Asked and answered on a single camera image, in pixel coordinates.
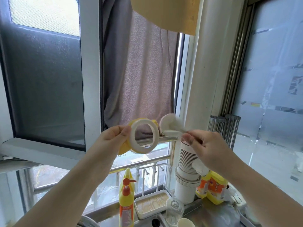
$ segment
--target hand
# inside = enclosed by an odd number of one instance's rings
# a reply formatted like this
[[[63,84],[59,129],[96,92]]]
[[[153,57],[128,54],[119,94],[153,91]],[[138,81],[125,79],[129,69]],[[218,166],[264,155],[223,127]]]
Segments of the hand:
[[[182,138],[209,169],[224,178],[228,178],[242,162],[217,132],[191,130],[183,134]]]
[[[80,161],[82,162],[82,166],[93,169],[92,177],[98,185],[103,182],[109,174],[119,149],[129,137],[130,132],[130,126],[114,126],[108,128],[100,134]]]

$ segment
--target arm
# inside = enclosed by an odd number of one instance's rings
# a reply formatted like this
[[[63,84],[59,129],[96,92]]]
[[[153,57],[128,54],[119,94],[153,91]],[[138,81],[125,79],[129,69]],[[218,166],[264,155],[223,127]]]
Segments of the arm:
[[[303,224],[303,206],[245,164],[219,133],[193,130],[182,138],[208,168],[237,188],[263,226]]]
[[[14,227],[75,227],[97,186],[107,177],[131,128],[115,126],[102,132],[82,160]]]

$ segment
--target right hand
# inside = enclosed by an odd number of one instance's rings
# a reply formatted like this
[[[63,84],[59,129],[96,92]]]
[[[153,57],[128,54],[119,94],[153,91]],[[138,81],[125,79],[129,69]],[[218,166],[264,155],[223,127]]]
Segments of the right hand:
[[[199,159],[210,170],[228,178],[242,162],[217,132],[191,130],[182,138],[194,149]]]

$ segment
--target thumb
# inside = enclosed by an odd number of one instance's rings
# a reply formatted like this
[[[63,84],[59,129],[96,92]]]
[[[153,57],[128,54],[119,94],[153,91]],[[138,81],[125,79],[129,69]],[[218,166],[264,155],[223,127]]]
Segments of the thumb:
[[[184,133],[182,138],[194,149],[197,156],[201,159],[205,151],[205,147],[202,146],[193,136],[188,133]]]
[[[119,145],[121,146],[129,137],[131,133],[131,127],[130,126],[126,126],[124,127],[124,129],[120,132],[120,134],[118,134],[116,137],[114,137],[111,141],[115,144],[115,145]]]

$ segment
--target white cup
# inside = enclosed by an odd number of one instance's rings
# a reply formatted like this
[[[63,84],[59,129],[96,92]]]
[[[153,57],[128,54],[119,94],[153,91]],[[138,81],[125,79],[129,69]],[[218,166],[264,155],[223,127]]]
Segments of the white cup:
[[[181,218],[178,221],[177,227],[195,227],[191,220],[187,218]]]

